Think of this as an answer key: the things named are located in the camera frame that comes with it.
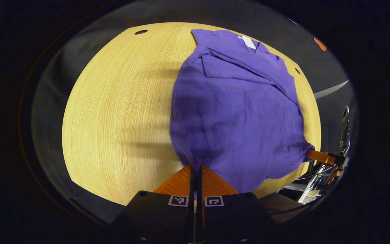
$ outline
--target orange gripper pad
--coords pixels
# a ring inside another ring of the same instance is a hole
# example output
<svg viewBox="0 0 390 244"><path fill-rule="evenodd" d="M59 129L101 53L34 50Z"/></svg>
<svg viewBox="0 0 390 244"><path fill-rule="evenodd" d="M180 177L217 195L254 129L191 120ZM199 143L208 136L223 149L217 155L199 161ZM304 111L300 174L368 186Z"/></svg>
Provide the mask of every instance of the orange gripper pad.
<svg viewBox="0 0 390 244"><path fill-rule="evenodd" d="M238 194L230 184L204 165L201 165L201 175L203 200L205 197Z"/></svg>
<svg viewBox="0 0 390 244"><path fill-rule="evenodd" d="M169 177L153 192L175 196L189 196L191 169L191 165L186 165L186 167Z"/></svg>
<svg viewBox="0 0 390 244"><path fill-rule="evenodd" d="M329 156L326 153L320 151L309 150L306 157L331 166L333 166L335 162L335 157Z"/></svg>

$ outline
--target wooden table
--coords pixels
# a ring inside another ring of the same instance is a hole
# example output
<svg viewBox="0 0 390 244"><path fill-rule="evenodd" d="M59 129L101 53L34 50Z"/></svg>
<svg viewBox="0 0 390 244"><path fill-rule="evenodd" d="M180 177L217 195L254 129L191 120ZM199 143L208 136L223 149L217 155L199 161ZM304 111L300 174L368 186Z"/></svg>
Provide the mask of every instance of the wooden table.
<svg viewBox="0 0 390 244"><path fill-rule="evenodd" d="M148 31L135 35L144 29ZM169 118L180 66L196 48L191 29L223 28L195 23L132 27L88 63L71 91L63 120L63 153L73 182L127 205L137 191L154 190L183 167L169 138ZM305 137L320 150L319 111L305 75L291 59L266 47L285 60L294 76ZM266 196L307 169L303 163L281 179L267 179L253 192Z"/></svg>

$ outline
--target wire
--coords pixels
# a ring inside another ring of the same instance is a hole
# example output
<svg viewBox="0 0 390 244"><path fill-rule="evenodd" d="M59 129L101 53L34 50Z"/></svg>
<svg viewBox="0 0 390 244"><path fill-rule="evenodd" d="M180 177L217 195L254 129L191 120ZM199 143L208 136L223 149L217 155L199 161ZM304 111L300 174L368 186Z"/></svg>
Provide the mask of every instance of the wire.
<svg viewBox="0 0 390 244"><path fill-rule="evenodd" d="M285 210L285 211L277 212L277 213L269 213L269 215L280 215L280 214L292 212L292 211L294 211L294 210L299 210L299 209L304 208L304 207L309 207L309 205L314 204L316 201L320 201L321 198L322 198L322 197L319 197L319 198L315 199L315 200L312 201L312 202L309 202L309 203L304 204L304 205L299 206L299 207L291 208L291 209L289 209L289 210Z"/></svg>
<svg viewBox="0 0 390 244"><path fill-rule="evenodd" d="M315 174L315 175L309 175L309 176L306 176L305 178L299 178L298 180L303 180L303 179L307 179L307 178L310 178L312 176L316 176L316 175L320 175L320 174L323 174L325 173L326 171L330 170L332 167L329 167L327 170L324 170L323 172L320 172L318 174Z"/></svg>
<svg viewBox="0 0 390 244"><path fill-rule="evenodd" d="M318 172L320 170L320 168L323 168L323 167L324 166L322 166L322 164L317 164L316 166L314 166L314 168L311 171L304 173L301 177L306 177L308 175L312 175L313 173Z"/></svg>
<svg viewBox="0 0 390 244"><path fill-rule="evenodd" d="M305 174L301 175L300 178L298 178L298 179L296 179L296 180L298 181L298 180L303 180L303 179L309 178L309 177L311 177L311 176L316 176L316 175L318 174L317 172L318 172L321 168L317 169L315 172L308 172L308 173L305 173Z"/></svg>

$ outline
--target round table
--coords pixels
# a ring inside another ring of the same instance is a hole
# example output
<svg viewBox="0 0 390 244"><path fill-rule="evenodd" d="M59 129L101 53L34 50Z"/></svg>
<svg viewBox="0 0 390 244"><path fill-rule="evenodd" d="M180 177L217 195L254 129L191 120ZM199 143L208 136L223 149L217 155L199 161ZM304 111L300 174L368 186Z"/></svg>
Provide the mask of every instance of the round table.
<svg viewBox="0 0 390 244"><path fill-rule="evenodd" d="M183 168L169 138L169 119L180 66L196 48L191 29L223 28L197 23L132 27L88 63L63 120L64 160L73 182L127 205L139 190L152 191ZM294 77L305 138L319 151L319 110L305 75L291 59L264 45L283 58ZM253 193L261 198L282 189L306 173L308 164L281 179L266 179Z"/></svg>

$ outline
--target cable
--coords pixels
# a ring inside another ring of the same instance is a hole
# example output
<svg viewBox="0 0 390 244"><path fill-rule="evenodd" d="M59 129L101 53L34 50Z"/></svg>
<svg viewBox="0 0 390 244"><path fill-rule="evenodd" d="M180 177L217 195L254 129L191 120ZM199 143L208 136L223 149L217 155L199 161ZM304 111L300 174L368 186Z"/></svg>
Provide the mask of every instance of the cable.
<svg viewBox="0 0 390 244"><path fill-rule="evenodd" d="M309 202L309 203L307 203L307 204L304 204L304 205L302 205L302 206L295 207L295 208L291 208L291 209L289 209L289 210L285 210L285 211L282 211L282 212L269 213L269 215L280 215L280 214L292 212L292 211L294 211L294 210L299 210L299 209L304 208L304 207L309 207L309 205L314 204L316 201L320 201L320 199L322 199L322 197L319 197L319 198L315 199L314 201Z"/></svg>
<svg viewBox="0 0 390 244"><path fill-rule="evenodd" d="M315 175L310 175L310 176L306 176L305 178L299 178L298 180L303 180L303 179L307 179L307 178L310 178L312 176L316 176L316 175L320 175L320 174L323 174L325 173L326 171L330 170L332 167L328 168L327 170L324 170L323 172L320 172L318 174L315 174Z"/></svg>
<svg viewBox="0 0 390 244"><path fill-rule="evenodd" d="M311 171L308 171L304 173L301 177L306 177L307 175L312 175L313 173L316 173L320 168L323 167L323 164L317 164L316 166L313 167Z"/></svg>

